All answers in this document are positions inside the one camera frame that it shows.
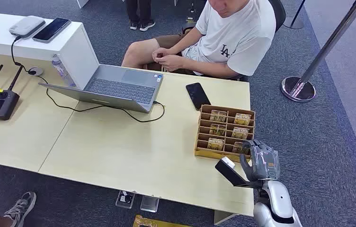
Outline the person's left hand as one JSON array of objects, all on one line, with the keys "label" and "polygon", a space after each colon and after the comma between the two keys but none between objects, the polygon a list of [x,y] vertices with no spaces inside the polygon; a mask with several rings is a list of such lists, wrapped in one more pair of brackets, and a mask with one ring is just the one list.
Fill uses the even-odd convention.
[{"label": "person's left hand", "polygon": [[178,55],[166,55],[156,57],[155,61],[161,65],[164,71],[172,72],[178,69],[183,69],[186,63],[186,58]]}]

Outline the person's right hand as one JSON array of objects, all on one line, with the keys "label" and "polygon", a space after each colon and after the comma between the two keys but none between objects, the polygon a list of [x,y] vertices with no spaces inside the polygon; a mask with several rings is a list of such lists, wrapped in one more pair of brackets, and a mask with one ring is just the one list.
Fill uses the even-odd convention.
[{"label": "person's right hand", "polygon": [[167,55],[170,55],[170,49],[159,47],[158,49],[156,49],[155,51],[152,52],[152,58],[153,58],[154,62],[156,62],[156,63],[159,62],[159,59],[161,59],[162,57],[165,57]]}]

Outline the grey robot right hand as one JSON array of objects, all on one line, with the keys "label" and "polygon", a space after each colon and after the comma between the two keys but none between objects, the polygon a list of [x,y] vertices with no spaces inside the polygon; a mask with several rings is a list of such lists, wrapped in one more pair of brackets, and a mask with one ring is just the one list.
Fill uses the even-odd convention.
[{"label": "grey robot right hand", "polygon": [[240,164],[250,182],[279,179],[278,151],[259,140],[244,141],[242,150],[250,153],[251,165],[248,164],[244,155],[240,155]]}]

